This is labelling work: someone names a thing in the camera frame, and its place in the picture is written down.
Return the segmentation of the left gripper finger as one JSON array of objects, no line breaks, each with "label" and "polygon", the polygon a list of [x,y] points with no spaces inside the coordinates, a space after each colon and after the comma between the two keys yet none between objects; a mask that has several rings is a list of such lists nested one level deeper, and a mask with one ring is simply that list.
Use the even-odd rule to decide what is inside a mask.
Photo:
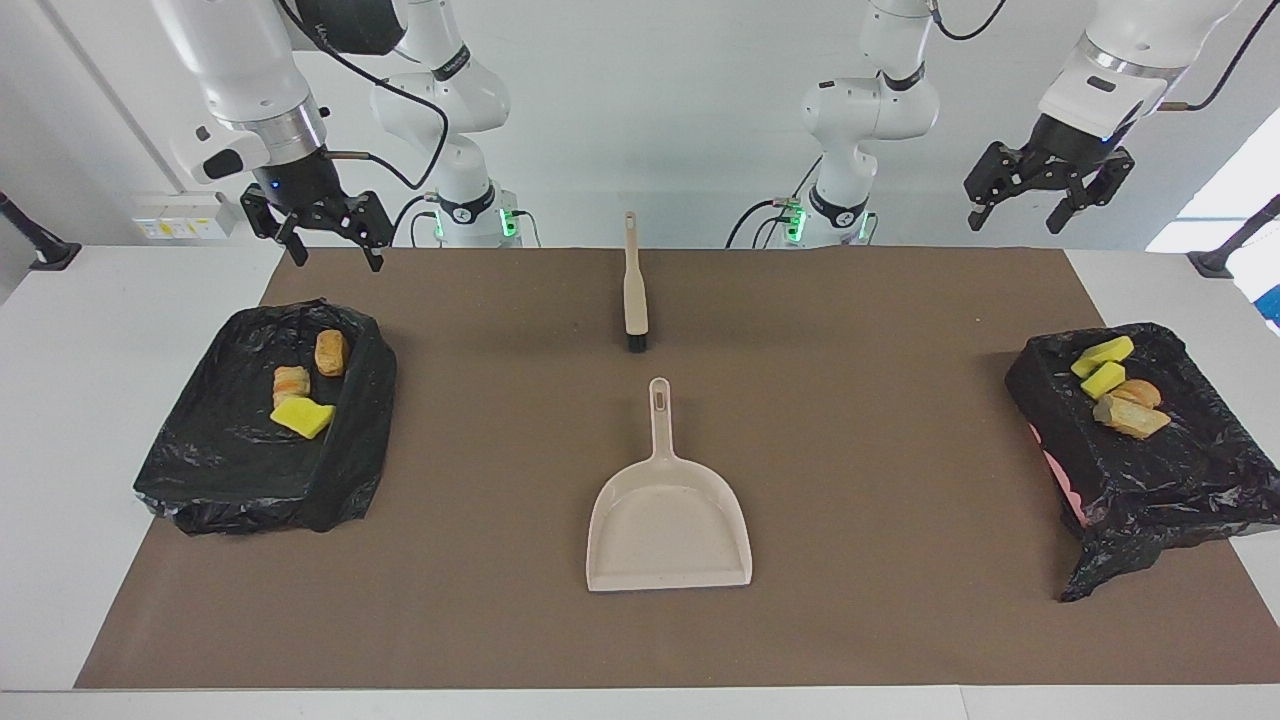
[{"label": "left gripper finger", "polygon": [[980,231],[993,209],[1034,188],[1036,152],[1028,147],[1011,149],[992,142],[964,179],[964,190],[973,204],[968,215],[972,231]]},{"label": "left gripper finger", "polygon": [[1134,165],[1135,160],[1128,150],[1112,150],[1085,183],[1083,169],[1065,161],[1053,163],[1055,188],[1064,190],[1066,195],[1046,219],[1048,232],[1060,233],[1075,215],[1088,208],[1108,205]]}]

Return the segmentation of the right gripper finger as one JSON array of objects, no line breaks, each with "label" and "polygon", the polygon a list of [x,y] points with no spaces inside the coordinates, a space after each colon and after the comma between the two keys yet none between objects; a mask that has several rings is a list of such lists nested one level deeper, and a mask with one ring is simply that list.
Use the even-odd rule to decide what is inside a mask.
[{"label": "right gripper finger", "polygon": [[298,217],[291,211],[283,222],[273,214],[273,208],[261,190],[246,190],[239,196],[239,204],[248,220],[250,229],[261,240],[271,240],[283,247],[293,264],[303,266],[308,250],[297,234]]},{"label": "right gripper finger", "polygon": [[357,245],[371,272],[384,264],[384,249],[392,245],[392,220],[376,192],[365,191],[342,201],[340,237]]}]

